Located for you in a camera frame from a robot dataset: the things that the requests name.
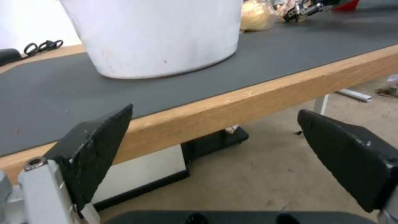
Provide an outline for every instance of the food package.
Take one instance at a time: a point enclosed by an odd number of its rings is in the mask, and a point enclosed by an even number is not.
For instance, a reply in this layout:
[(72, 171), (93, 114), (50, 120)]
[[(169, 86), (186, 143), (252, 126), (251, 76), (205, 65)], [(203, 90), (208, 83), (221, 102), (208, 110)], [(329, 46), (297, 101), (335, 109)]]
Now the food package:
[(278, 13), (267, 0), (247, 0), (242, 5), (241, 31), (271, 28), (278, 21)]

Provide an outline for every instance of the white bucket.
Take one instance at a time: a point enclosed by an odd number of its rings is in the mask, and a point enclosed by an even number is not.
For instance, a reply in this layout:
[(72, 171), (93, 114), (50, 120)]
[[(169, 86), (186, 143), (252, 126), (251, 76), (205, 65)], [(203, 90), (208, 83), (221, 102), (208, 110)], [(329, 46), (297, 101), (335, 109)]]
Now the white bucket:
[(61, 0), (104, 76), (161, 77), (217, 63), (237, 48), (242, 0)]

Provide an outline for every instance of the black scissors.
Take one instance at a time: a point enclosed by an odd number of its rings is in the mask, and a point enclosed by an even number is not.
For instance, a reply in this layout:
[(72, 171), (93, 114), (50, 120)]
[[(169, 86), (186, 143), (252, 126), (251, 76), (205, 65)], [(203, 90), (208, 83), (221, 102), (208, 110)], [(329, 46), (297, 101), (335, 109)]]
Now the black scissors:
[(39, 46), (35, 43), (30, 43), (28, 44), (23, 52), (27, 55), (27, 57), (32, 57), (38, 53), (44, 52), (44, 51), (52, 51), (55, 49), (58, 49), (62, 46), (63, 40), (57, 40), (57, 41), (50, 41), (46, 40), (45, 42), (41, 43)]

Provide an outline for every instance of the red object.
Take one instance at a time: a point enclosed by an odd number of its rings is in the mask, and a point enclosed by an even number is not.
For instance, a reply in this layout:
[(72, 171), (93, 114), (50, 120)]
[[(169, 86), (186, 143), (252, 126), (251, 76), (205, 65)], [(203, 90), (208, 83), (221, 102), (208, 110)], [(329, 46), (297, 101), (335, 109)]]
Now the red object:
[(348, 3), (342, 4), (338, 7), (336, 7), (335, 9), (333, 9), (333, 11), (354, 11), (357, 7), (359, 3), (359, 0), (352, 0)]

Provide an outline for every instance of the black gripper pad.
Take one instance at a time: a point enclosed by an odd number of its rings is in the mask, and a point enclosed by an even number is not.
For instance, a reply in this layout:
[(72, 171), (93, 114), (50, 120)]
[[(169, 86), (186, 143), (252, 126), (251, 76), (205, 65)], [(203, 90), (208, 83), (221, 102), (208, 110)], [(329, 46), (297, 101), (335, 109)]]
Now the black gripper pad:
[(58, 163), (79, 213), (112, 165), (132, 113), (130, 104), (107, 119), (80, 123), (44, 155)]
[(398, 152), (368, 129), (309, 110), (298, 113), (323, 165), (367, 212), (382, 209), (397, 183)]

